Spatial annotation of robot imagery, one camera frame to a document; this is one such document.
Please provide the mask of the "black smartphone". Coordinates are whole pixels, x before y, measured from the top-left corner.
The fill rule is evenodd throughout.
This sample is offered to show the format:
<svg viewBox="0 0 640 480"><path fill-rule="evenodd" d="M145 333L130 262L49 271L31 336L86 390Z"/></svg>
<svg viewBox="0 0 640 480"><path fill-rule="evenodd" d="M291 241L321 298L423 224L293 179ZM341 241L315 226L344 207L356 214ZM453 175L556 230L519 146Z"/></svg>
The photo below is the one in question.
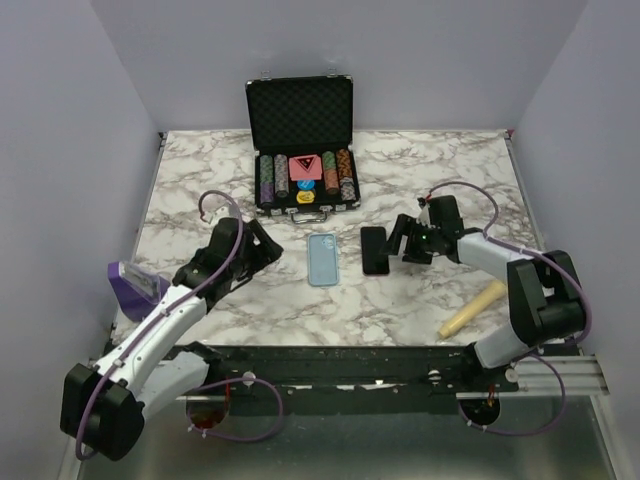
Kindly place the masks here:
<svg viewBox="0 0 640 480"><path fill-rule="evenodd" d="M386 230L366 226L360 230L362 271L365 276L385 276L390 273L389 259L384 253Z"/></svg>

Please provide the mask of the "light blue phone case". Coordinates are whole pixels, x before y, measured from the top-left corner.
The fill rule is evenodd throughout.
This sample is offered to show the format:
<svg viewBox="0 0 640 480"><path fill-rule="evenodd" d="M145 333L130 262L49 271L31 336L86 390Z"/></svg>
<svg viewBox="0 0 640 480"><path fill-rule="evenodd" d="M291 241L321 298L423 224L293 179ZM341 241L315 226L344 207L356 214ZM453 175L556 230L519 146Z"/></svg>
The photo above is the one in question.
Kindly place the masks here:
<svg viewBox="0 0 640 480"><path fill-rule="evenodd" d="M308 282L313 287L339 283L337 240L333 233L314 233L307 239Z"/></svg>

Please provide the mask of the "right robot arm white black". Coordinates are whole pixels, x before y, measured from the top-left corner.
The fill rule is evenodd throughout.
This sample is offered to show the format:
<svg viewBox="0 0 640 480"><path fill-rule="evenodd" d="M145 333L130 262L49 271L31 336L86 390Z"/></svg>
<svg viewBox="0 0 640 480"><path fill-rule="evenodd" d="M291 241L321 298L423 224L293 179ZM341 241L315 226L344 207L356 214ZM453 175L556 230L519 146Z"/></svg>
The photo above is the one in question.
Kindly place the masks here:
<svg viewBox="0 0 640 480"><path fill-rule="evenodd" d="M445 257L484 271L507 289L508 322L464 350L459 371L467 389L483 391L496 380L496 368L549 340L586 331L589 312L567 253L519 250L479 228L465 227L452 195L421 200L419 205L418 217L397 217L381 255L400 255L404 262L423 265Z"/></svg>

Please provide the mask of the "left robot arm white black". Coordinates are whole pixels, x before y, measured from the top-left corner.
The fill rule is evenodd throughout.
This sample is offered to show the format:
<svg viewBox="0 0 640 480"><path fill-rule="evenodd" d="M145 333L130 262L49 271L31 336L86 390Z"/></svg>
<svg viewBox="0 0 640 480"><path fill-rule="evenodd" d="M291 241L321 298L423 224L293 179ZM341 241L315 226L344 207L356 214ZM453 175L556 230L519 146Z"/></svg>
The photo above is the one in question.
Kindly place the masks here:
<svg viewBox="0 0 640 480"><path fill-rule="evenodd" d="M258 221L220 220L209 244L179 269L130 336L93 365L77 364L67 373L60 428L74 438L77 459L122 459L163 406L183 393L209 395L220 387L220 368L196 353L163 359L221 299L282 253Z"/></svg>

